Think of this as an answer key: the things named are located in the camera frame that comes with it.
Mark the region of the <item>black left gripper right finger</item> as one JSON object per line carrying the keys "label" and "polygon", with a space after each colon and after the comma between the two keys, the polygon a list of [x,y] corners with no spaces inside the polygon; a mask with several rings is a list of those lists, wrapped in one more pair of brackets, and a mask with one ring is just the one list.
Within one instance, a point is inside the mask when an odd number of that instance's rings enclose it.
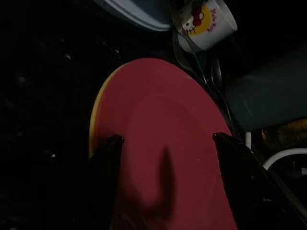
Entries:
{"label": "black left gripper right finger", "polygon": [[251,150],[226,133],[215,133],[219,167],[236,226],[240,230],[305,230],[307,221],[292,196]]}

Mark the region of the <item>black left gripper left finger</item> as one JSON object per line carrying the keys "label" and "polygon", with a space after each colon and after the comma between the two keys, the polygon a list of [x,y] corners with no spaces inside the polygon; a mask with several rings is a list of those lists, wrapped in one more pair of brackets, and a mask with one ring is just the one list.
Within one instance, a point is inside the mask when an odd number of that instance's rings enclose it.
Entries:
{"label": "black left gripper left finger", "polygon": [[124,138],[121,135],[101,140],[90,159],[91,223],[94,230],[110,227],[115,205]]}

